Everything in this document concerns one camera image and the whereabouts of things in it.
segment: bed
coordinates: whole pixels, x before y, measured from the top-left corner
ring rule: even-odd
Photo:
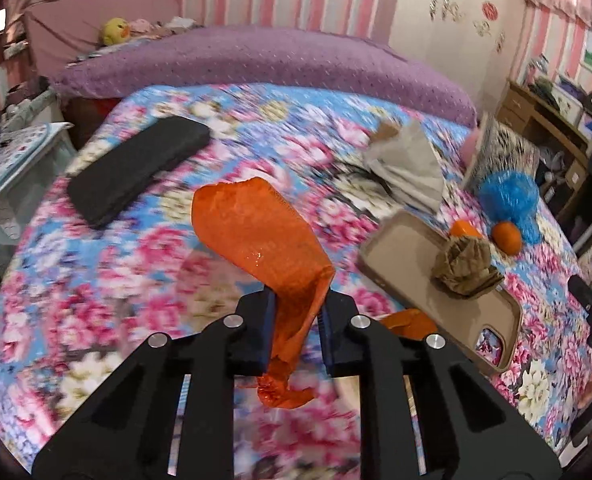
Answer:
[[[190,30],[67,64],[96,49],[112,17],[166,22],[175,0],[59,0],[30,7],[25,25],[37,71],[65,100],[77,148],[120,99],[146,86],[266,82],[358,92],[473,126],[466,92],[428,66],[370,40],[255,25]]]
[[[459,189],[458,146],[468,129],[377,98],[271,84],[157,86],[123,100],[87,143],[74,174],[156,118],[181,115],[212,128],[213,140],[170,173],[102,232],[89,229],[58,178],[22,236],[0,292],[0,437],[27,468],[51,434],[148,334],[201,330],[234,310],[260,284],[200,245],[187,215],[193,191],[216,181],[261,176],[310,224],[337,273],[332,287],[378,317],[401,308],[355,266],[357,250],[400,208],[366,194],[343,175],[381,118],[422,122],[441,153],[447,180],[438,215],[443,231],[469,219],[489,225],[477,201]],[[567,278],[576,257],[547,208],[544,241],[517,258],[494,255],[506,289],[523,308],[518,347],[492,384],[556,451],[567,442],[591,369],[583,310]],[[489,334],[479,352],[494,360]],[[239,478],[299,472],[357,478],[359,417],[324,375],[313,327],[291,384],[316,399],[295,410],[269,410],[246,383],[235,393],[235,469]],[[306,443],[306,446],[294,446]]]

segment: orange mesh bag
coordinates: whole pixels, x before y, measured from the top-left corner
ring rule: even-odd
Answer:
[[[266,180],[201,187],[191,224],[200,241],[276,293],[276,325],[268,372],[258,379],[266,406],[297,408],[310,388],[290,390],[311,323],[325,300],[334,270],[316,235]]]
[[[407,308],[400,312],[394,312],[380,319],[388,329],[397,336],[407,337],[420,341],[429,334],[438,332],[438,327],[429,316],[417,308]]]

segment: blue plastic bag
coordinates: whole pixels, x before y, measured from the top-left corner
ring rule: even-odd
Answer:
[[[522,241],[534,245],[542,236],[536,223],[538,186],[520,171],[498,171],[489,175],[478,191],[478,201],[494,223],[509,221],[518,227]]]

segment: pillow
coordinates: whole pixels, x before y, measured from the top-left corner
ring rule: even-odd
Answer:
[[[476,147],[478,145],[478,139],[480,138],[480,129],[474,128],[470,131],[470,133],[465,137],[460,150],[458,153],[460,154],[460,160],[465,166],[465,169],[470,167],[471,160],[474,158],[476,154]]]
[[[539,155],[536,146],[487,114],[480,132],[462,189],[477,194],[485,179],[497,171],[514,170],[535,176]]]

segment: beige phone case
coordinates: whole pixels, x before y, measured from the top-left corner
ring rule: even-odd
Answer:
[[[501,287],[468,300],[448,295],[431,278],[431,268],[445,240],[420,218],[401,211],[362,245],[358,266],[393,298],[431,317],[485,375],[502,373],[511,364],[516,349],[521,306]],[[502,341],[497,365],[476,352],[484,328],[492,330]]]

